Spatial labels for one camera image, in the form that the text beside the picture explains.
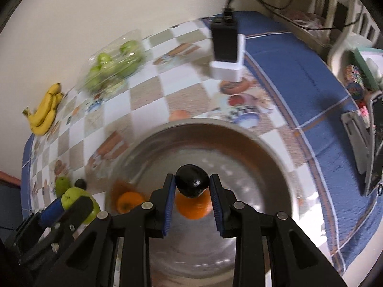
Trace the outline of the orange with stem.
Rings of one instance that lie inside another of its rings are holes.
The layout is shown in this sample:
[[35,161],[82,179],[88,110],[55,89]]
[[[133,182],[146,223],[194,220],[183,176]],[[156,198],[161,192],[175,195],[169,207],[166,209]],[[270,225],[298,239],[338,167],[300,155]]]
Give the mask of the orange with stem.
[[145,202],[145,197],[135,191],[128,191],[119,196],[116,201],[116,211],[119,214],[129,213],[135,207]]

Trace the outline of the large orange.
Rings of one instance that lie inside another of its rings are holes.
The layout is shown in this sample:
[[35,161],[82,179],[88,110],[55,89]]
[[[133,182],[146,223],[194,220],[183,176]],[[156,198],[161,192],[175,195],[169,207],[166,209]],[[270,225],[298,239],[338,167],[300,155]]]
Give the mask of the large orange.
[[208,189],[196,198],[186,197],[177,191],[175,195],[175,205],[178,212],[190,220],[204,218],[212,211],[212,202]]

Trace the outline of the dark avocado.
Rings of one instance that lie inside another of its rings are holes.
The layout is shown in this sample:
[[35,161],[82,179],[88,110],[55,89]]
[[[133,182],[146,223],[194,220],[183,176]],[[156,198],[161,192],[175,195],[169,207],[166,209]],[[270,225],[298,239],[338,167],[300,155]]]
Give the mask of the dark avocado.
[[196,198],[209,187],[210,178],[199,166],[187,164],[177,170],[175,183],[181,194]]

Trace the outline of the round green fruit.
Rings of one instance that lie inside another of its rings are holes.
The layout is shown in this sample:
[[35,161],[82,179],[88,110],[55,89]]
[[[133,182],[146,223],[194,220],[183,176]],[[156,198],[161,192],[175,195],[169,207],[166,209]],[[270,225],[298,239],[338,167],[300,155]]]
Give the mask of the round green fruit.
[[60,198],[69,188],[72,187],[71,180],[66,176],[60,176],[55,181],[55,194]]

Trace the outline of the dark plum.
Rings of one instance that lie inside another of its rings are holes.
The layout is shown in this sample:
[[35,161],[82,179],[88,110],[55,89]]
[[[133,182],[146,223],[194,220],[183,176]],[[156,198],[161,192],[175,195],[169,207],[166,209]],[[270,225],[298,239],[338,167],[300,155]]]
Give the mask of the dark plum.
[[80,188],[82,190],[87,189],[87,182],[84,179],[77,179],[74,184],[75,187]]

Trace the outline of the silver metal bowl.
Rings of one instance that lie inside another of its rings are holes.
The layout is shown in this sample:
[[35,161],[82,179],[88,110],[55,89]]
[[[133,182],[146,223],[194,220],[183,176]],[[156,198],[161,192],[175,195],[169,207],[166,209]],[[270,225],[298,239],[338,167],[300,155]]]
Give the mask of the silver metal bowl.
[[167,123],[135,142],[113,167],[105,200],[117,212],[123,193],[149,198],[168,174],[176,177],[168,234],[149,242],[153,286],[230,286],[236,241],[217,230],[208,190],[210,175],[259,213],[298,217],[292,181],[281,159],[260,137],[224,122]]

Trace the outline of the yellow banana bunch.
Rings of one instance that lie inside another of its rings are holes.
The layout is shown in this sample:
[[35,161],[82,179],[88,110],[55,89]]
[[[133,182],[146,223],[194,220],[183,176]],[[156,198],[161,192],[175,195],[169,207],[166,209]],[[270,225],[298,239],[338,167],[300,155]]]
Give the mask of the yellow banana bunch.
[[53,84],[34,113],[29,108],[22,111],[22,114],[28,119],[31,132],[34,135],[42,136],[49,131],[55,121],[57,109],[63,97],[61,84]]

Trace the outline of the checkered fruit print tablecloth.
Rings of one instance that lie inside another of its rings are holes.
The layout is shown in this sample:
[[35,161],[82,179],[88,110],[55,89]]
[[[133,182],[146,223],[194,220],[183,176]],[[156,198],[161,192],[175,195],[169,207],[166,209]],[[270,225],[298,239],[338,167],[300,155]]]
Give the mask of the checkered fruit print tablecloth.
[[382,198],[363,196],[341,114],[356,104],[324,61],[281,24],[263,14],[237,13],[246,37],[242,81],[210,77],[209,21],[176,25],[143,40],[145,60],[116,87],[89,97],[66,93],[55,123],[31,136],[23,153],[21,212],[55,199],[55,178],[88,181],[106,190],[118,157],[145,132],[183,118],[212,118],[258,135],[292,179],[299,224],[345,273],[382,219]]

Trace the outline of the grey tablet stand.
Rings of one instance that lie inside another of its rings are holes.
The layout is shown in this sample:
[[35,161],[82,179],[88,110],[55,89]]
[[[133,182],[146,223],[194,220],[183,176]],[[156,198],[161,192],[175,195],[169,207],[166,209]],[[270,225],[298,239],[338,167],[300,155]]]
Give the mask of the grey tablet stand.
[[341,121],[349,137],[359,174],[365,174],[369,164],[369,132],[357,111],[341,114]]

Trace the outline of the clear plastic fruit box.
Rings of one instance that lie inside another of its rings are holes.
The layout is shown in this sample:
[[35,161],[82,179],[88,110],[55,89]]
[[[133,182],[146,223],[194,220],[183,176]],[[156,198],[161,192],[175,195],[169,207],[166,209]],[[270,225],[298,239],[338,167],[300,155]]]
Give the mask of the clear plastic fruit box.
[[128,78],[146,62],[141,31],[131,30],[93,54],[83,65],[76,90],[109,99],[127,87]]

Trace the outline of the black power adapter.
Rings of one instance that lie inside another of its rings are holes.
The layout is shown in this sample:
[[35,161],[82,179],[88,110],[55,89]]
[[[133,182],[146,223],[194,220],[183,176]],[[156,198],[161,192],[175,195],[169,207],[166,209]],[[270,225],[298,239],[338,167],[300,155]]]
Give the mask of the black power adapter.
[[233,9],[225,7],[223,13],[212,20],[210,31],[215,60],[236,63],[238,60],[238,22],[234,17]]

